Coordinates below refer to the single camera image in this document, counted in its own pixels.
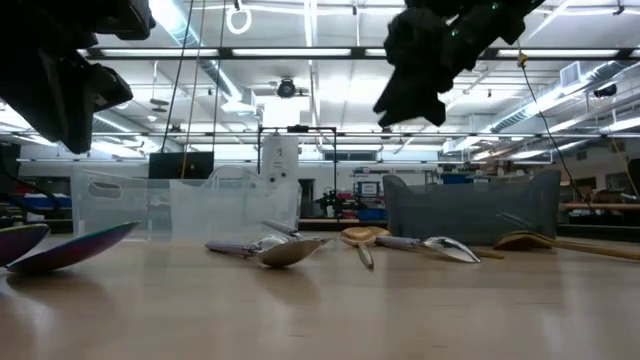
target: table surface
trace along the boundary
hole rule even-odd
[[[632,359],[640,264],[566,250],[481,264],[330,243],[286,270],[124,242],[0,278],[3,359]]]

